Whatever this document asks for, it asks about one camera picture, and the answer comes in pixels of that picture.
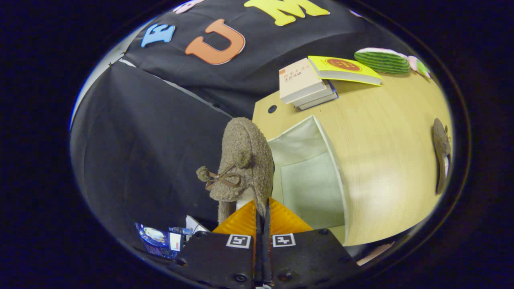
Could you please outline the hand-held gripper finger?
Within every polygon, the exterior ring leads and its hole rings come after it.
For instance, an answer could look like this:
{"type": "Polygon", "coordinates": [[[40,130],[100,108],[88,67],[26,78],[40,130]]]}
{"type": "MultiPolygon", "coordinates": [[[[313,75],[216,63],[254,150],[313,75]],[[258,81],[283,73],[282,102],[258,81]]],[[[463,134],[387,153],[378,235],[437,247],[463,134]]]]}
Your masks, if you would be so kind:
{"type": "Polygon", "coordinates": [[[262,282],[261,223],[250,201],[213,232],[196,232],[175,258],[175,274],[202,289],[254,289],[262,282]]]}
{"type": "Polygon", "coordinates": [[[311,229],[275,199],[268,199],[263,236],[263,278],[272,289],[342,288],[360,267],[327,228],[311,229]]]}

